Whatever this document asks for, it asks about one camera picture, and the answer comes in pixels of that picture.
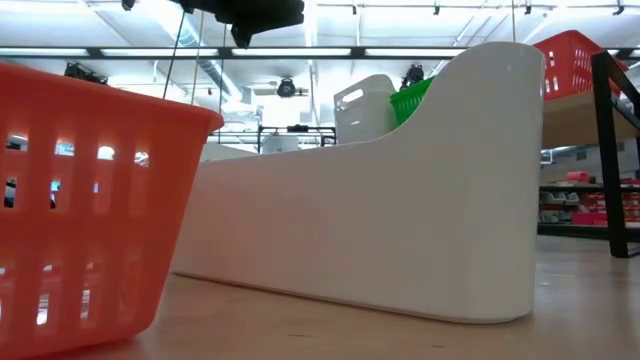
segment fluorescent light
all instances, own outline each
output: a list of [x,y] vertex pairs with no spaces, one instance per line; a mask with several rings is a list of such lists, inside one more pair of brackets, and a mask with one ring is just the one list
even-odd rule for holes
[[465,49],[367,49],[366,56],[455,57]]
[[24,55],[24,56],[88,56],[86,49],[67,49],[67,48],[0,48],[0,55]]
[[[102,49],[105,56],[146,56],[146,57],[171,57],[173,49]],[[176,57],[193,57],[198,55],[197,48],[178,48]],[[216,49],[200,49],[200,56],[217,56]]]
[[236,56],[349,56],[351,49],[298,48],[298,49],[233,49]]

